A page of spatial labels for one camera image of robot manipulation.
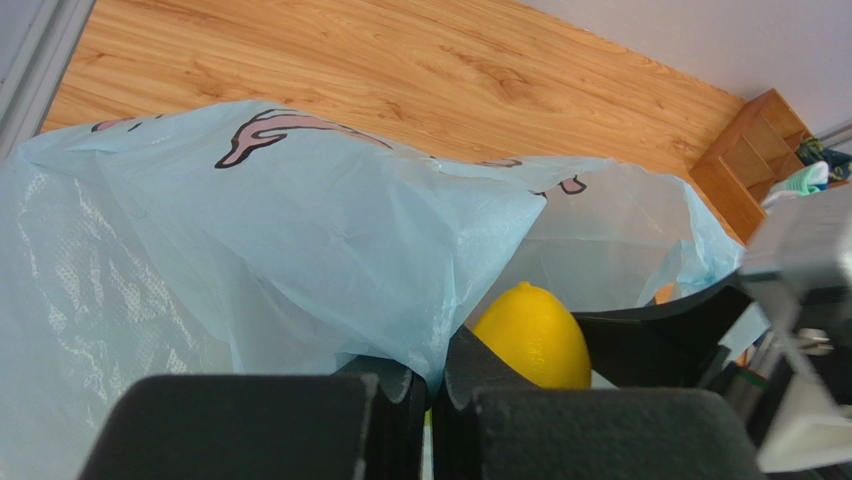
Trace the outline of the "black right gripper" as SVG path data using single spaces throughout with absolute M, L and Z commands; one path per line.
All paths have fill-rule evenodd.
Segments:
M 742 419 L 771 479 L 851 476 L 851 345 L 819 329 L 767 331 L 739 361 L 725 334 L 752 303 L 737 273 L 658 305 L 574 315 L 593 370 L 620 388 L 707 382 Z

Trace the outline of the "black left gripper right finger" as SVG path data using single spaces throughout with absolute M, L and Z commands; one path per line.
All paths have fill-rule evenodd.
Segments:
M 728 404 L 690 389 L 539 388 L 469 329 L 432 408 L 438 479 L 758 479 Z

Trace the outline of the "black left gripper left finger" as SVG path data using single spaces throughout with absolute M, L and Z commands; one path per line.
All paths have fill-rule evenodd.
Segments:
M 163 375 L 110 413 L 84 479 L 415 479 L 424 380 L 359 357 L 331 375 Z

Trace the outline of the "yellow lemon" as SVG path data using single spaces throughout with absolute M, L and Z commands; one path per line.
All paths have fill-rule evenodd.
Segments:
M 589 389 L 592 362 L 581 328 L 549 291 L 521 282 L 500 295 L 473 333 L 514 371 L 545 389 Z

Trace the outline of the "light blue printed plastic bag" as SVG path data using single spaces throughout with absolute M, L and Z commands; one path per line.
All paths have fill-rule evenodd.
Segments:
M 613 160 L 460 162 L 261 101 L 55 130 L 1 162 L 1 475 L 74 477 L 146 376 L 367 354 L 436 386 L 521 281 L 617 310 L 742 254 L 688 183 Z

